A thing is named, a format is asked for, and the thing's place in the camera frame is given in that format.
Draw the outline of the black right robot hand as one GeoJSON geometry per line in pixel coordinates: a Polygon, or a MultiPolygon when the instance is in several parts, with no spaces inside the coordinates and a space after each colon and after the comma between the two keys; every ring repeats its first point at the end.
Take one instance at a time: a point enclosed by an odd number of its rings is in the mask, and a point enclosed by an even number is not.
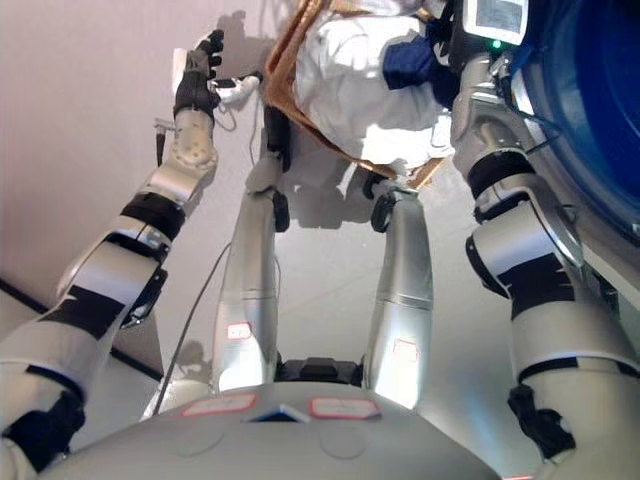
{"type": "Polygon", "coordinates": [[[442,65],[461,73],[473,55],[470,35],[464,30],[462,0],[425,1],[431,16],[429,35],[436,56],[442,65]]]}

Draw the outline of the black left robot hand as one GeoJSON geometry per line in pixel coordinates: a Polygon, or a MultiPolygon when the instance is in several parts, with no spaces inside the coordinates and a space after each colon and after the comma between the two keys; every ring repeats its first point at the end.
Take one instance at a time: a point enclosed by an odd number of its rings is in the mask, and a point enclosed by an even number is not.
{"type": "Polygon", "coordinates": [[[191,49],[175,48],[172,53],[171,86],[173,113],[197,110],[213,116],[220,105],[244,101],[262,84],[261,72],[222,78],[217,68],[222,64],[225,33],[215,29],[202,37],[191,49]]]}

